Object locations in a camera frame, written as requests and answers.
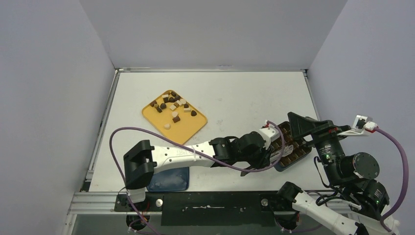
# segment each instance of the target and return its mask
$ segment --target small wooden block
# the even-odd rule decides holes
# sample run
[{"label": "small wooden block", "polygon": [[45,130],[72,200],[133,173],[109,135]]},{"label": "small wooden block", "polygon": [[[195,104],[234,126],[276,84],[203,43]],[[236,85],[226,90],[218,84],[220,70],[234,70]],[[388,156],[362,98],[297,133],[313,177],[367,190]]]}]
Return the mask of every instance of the small wooden block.
[{"label": "small wooden block", "polygon": [[177,116],[177,117],[174,117],[174,118],[173,118],[173,122],[174,122],[174,123],[176,123],[176,122],[178,122],[178,121],[180,121],[180,117],[179,117],[179,116]]},{"label": "small wooden block", "polygon": [[164,94],[161,96],[163,98],[163,102],[167,103],[168,102],[168,94]]},{"label": "small wooden block", "polygon": [[154,100],[153,102],[150,103],[150,106],[154,107],[155,104],[157,104],[157,101]]}]

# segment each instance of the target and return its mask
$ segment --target dark brown cube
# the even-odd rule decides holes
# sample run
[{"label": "dark brown cube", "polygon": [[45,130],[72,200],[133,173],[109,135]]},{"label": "dark brown cube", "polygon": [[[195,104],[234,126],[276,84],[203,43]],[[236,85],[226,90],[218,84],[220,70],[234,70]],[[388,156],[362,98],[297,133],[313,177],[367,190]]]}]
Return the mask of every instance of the dark brown cube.
[{"label": "dark brown cube", "polygon": [[178,122],[178,121],[180,121],[180,117],[179,117],[179,116],[176,116],[175,118],[173,118],[173,122],[174,122],[174,123],[176,123],[176,122]]},{"label": "dark brown cube", "polygon": [[150,106],[154,107],[155,104],[157,104],[157,101],[154,100],[153,102],[150,103]]}]

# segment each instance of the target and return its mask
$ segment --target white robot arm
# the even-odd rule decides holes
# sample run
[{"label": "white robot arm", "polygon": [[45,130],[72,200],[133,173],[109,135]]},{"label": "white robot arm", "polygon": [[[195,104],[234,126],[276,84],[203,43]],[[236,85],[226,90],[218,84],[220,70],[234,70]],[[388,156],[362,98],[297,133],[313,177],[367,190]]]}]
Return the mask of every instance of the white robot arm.
[{"label": "white robot arm", "polygon": [[[260,148],[264,149],[265,150],[264,153],[266,154],[270,147],[271,142],[279,138],[279,132],[273,127],[265,127],[265,128],[259,129],[257,132],[252,132],[244,136],[247,137],[246,139],[249,139],[249,140],[251,140],[252,136],[254,136],[257,139],[260,139],[262,141],[259,143]],[[198,155],[196,151],[202,152],[208,156],[221,155],[221,153],[215,153],[215,147],[214,147],[215,145],[212,144],[213,141],[214,140],[206,141],[206,142],[194,144],[194,145],[187,145],[186,147],[193,149],[193,152],[185,150],[183,148],[179,148],[179,147],[151,146],[153,148],[151,150],[151,154],[147,155],[147,156],[151,156],[151,159],[148,157],[145,158],[146,159],[145,163],[150,163],[150,161],[151,161],[151,164],[155,163],[153,165],[152,174],[156,174],[164,170],[182,168],[182,167],[190,167],[190,166],[212,167],[215,164],[215,162],[208,158]],[[231,147],[231,146],[225,146],[225,144],[226,143],[221,143],[220,145],[222,146],[222,148]],[[137,178],[139,176],[138,171],[139,171],[140,166],[137,166],[137,164],[131,164],[130,157],[132,155],[132,152],[137,153],[138,151],[138,150],[135,150],[134,148],[130,150],[124,156],[124,161],[125,161],[124,166],[127,170],[126,171],[127,182],[131,181],[127,175],[133,176],[134,179],[132,180],[134,181],[144,182],[145,179]],[[219,151],[221,151],[221,148],[216,148],[216,152],[219,152]],[[239,162],[243,160],[246,160],[243,156],[237,159],[237,161]],[[145,200],[145,187],[147,186],[147,184],[144,184],[144,186],[141,188],[129,189],[128,192],[130,194],[130,198],[134,203],[142,202]]]}]

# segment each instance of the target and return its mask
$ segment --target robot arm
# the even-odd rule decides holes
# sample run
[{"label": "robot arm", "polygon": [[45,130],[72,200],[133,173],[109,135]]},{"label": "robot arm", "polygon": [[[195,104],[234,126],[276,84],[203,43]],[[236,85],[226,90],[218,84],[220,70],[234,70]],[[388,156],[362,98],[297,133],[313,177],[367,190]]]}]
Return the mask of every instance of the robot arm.
[{"label": "robot arm", "polygon": [[173,168],[221,166],[196,153],[202,152],[227,164],[248,162],[254,168],[270,165],[270,144],[279,138],[272,127],[243,135],[241,138],[215,138],[199,144],[188,145],[188,151],[178,147],[151,146],[149,140],[137,143],[124,155],[126,188],[133,203],[145,200],[145,187],[153,174]]},{"label": "robot arm", "polygon": [[[362,223],[346,218],[323,203],[319,203],[296,185],[286,182],[278,191],[278,203],[305,213],[338,235],[399,235],[399,222],[389,216],[384,223],[392,232],[381,226],[381,216],[389,210],[389,197],[385,187],[375,180],[379,165],[367,153],[346,156],[339,140],[347,136],[367,136],[377,126],[371,118],[358,116],[350,126],[335,126],[332,121],[317,121],[289,113],[291,133],[294,139],[311,135],[307,144],[316,147],[329,180],[328,188],[347,201],[353,212],[359,214]],[[186,149],[177,147],[151,146],[144,140],[136,144],[124,155],[125,183],[133,203],[145,200],[145,187],[153,174],[180,167],[221,166],[212,159],[196,153],[202,152],[229,165],[248,162],[252,168],[264,168],[275,159],[270,158],[271,142],[279,138],[279,133],[271,127],[243,135],[241,138],[215,138],[204,143],[189,145]]]},{"label": "robot arm", "polygon": [[365,226],[333,211],[325,205],[317,206],[316,200],[291,182],[278,191],[280,203],[292,204],[292,209],[304,213],[337,235],[369,235]]}]

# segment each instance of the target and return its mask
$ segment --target black mount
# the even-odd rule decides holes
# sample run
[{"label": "black mount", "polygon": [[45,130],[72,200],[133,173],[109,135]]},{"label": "black mount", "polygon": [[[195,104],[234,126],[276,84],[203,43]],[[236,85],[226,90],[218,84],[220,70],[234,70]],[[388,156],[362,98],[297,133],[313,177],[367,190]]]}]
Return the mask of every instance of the black mount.
[{"label": "black mount", "polygon": [[151,151],[154,147],[149,140],[138,142],[124,155],[125,187],[139,189],[146,187],[154,174],[157,163],[153,162]]},{"label": "black mount", "polygon": [[[209,141],[215,155],[214,158],[230,165],[236,162],[248,162],[254,168],[260,169],[270,164],[271,151],[265,149],[265,140],[256,132],[244,134],[241,138],[228,136]],[[215,163],[212,167],[222,166]]]}]

